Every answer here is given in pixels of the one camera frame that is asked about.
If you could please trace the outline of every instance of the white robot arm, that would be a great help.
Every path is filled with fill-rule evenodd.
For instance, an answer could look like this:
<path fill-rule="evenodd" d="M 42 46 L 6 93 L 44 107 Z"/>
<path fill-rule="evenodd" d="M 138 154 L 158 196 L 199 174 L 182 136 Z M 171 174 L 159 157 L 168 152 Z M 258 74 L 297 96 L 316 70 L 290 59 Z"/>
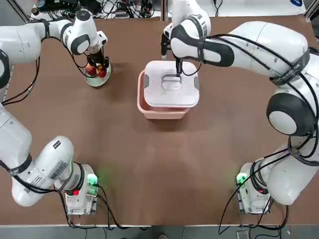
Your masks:
<path fill-rule="evenodd" d="M 195 0 L 175 0 L 172 23 L 164 29 L 162 35 L 162 57 L 165 59 L 170 45 L 176 58 L 177 74 L 182 74 L 183 59 L 193 59 L 219 67 L 245 68 L 271 77 L 278 88 L 267 106 L 267 117 L 278 132 L 291 137 L 290 155 L 261 169 L 260 173 L 245 183 L 240 192 L 246 213 L 262 213 L 270 196 L 281 204 L 290 205 L 313 178 L 319 166 L 319 150 L 314 148 L 315 125 L 318 124 L 314 116 L 318 114 L 314 97 L 318 99 L 319 96 L 319 56 L 309 50 L 303 35 L 280 25 L 261 21 L 246 22 L 220 37 L 209 37 L 210 27 L 207 13 Z M 278 53 L 292 66 L 254 43 Z M 305 76 L 315 95 L 299 73 Z M 308 155 L 312 149 L 316 151 L 311 157 L 300 157 Z M 258 159 L 254 164 L 247 163 L 242 167 L 240 175 L 247 178 L 252 171 L 287 152 L 284 150 L 266 159 Z"/>
<path fill-rule="evenodd" d="M 36 60 L 42 40 L 55 37 L 78 55 L 88 50 L 97 63 L 103 64 L 101 48 L 105 34 L 96 30 L 86 11 L 76 15 L 74 24 L 67 19 L 31 22 L 22 26 L 0 27 L 0 89 L 9 80 L 13 64 Z M 66 192 L 68 214 L 91 214 L 96 210 L 97 177 L 86 164 L 72 162 L 74 147 L 63 136 L 55 137 L 32 159 L 29 154 L 31 133 L 0 104 L 0 166 L 12 176 L 12 196 L 21 206 L 35 204 L 44 194 L 25 187 L 28 183 L 41 189 L 53 184 Z"/>
<path fill-rule="evenodd" d="M 41 53 L 41 42 L 50 37 L 60 39 L 72 54 L 80 55 L 87 50 L 96 63 L 104 64 L 101 48 L 107 37 L 96 30 L 86 11 L 79 11 L 74 23 L 61 17 L 22 26 L 1 26 L 0 35 L 0 88 L 9 81 L 10 66 L 35 61 Z"/>

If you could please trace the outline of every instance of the white lid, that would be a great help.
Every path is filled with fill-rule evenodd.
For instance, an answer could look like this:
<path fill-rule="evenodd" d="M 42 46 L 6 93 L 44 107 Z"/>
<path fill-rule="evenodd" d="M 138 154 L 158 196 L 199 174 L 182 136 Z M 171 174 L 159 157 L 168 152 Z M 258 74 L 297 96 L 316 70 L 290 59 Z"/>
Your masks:
<path fill-rule="evenodd" d="M 183 71 L 191 74 L 196 67 L 183 62 Z M 144 73 L 144 98 L 152 107 L 194 107 L 199 100 L 198 74 L 178 78 L 175 61 L 151 61 Z"/>

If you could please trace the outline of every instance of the brown table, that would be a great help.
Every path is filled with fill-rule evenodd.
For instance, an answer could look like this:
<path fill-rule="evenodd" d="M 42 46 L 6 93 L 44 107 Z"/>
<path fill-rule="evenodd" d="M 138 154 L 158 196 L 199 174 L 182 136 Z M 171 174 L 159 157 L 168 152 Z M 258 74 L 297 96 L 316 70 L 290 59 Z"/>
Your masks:
<path fill-rule="evenodd" d="M 212 32 L 226 33 L 252 20 L 292 28 L 316 45 L 312 27 L 302 15 L 218 17 L 212 19 Z M 7 107 L 31 131 L 31 154 L 39 154 L 55 135 L 69 137 L 75 161 L 90 164 L 101 177 L 121 224 L 218 224 L 240 167 L 286 142 L 266 118 L 275 86 L 247 70 L 204 65 L 199 71 L 199 104 L 186 117 L 147 120 L 136 106 L 137 79 L 149 61 L 160 59 L 160 35 L 167 23 L 158 19 L 96 23 L 109 39 L 105 51 L 112 62 L 104 87 L 88 86 L 61 44 L 47 40 L 32 94 Z M 84 64 L 84 58 L 77 60 Z M 34 63 L 15 66 L 9 94 L 24 89 L 34 72 Z M 58 195 L 46 195 L 33 207 L 22 208 L 12 199 L 11 179 L 4 170 L 0 180 L 0 225 L 66 224 Z M 291 206 L 290 224 L 319 223 L 318 183 L 316 176 Z M 284 213 L 284 207 L 275 204 L 262 223 L 280 224 Z M 244 218 L 246 223 L 256 221 L 255 216 Z M 81 217 L 80 222 L 107 224 L 104 205 L 97 216 Z M 239 222 L 233 201 L 223 223 Z"/>

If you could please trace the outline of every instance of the green led light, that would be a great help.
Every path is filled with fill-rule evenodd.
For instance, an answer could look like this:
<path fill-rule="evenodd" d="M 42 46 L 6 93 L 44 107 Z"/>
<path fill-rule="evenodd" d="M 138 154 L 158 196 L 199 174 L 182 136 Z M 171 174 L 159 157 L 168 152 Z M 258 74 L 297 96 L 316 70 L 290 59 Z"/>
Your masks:
<path fill-rule="evenodd" d="M 88 184 L 93 185 L 98 183 L 98 177 L 95 174 L 88 174 Z"/>
<path fill-rule="evenodd" d="M 243 182 L 246 180 L 246 178 L 247 178 L 247 173 L 239 173 L 236 177 L 237 183 L 239 185 L 243 184 Z"/>

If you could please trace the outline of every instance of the pink container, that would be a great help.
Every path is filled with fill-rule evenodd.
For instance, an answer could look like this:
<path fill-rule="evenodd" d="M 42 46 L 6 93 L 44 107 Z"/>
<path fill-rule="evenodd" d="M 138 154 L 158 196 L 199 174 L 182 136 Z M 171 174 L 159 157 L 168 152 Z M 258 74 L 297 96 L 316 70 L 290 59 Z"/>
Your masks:
<path fill-rule="evenodd" d="M 170 108 L 170 107 L 151 107 L 144 99 L 144 70 L 141 71 L 139 75 L 139 85 L 138 85 L 138 98 L 137 105 L 147 119 L 161 119 L 161 120 L 177 120 L 182 118 L 188 111 L 189 108 Z"/>

